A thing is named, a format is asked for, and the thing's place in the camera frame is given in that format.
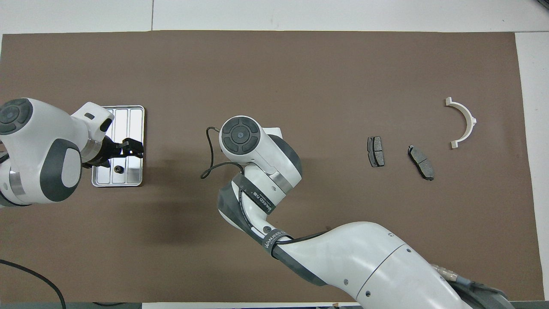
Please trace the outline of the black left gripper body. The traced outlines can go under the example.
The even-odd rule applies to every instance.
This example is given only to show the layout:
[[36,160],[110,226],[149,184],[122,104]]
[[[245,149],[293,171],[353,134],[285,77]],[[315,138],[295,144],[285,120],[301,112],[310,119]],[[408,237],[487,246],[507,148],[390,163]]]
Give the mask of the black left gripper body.
[[123,143],[116,143],[108,136],[104,136],[102,141],[88,139],[81,151],[82,168],[110,167],[109,160],[120,157],[123,146]]

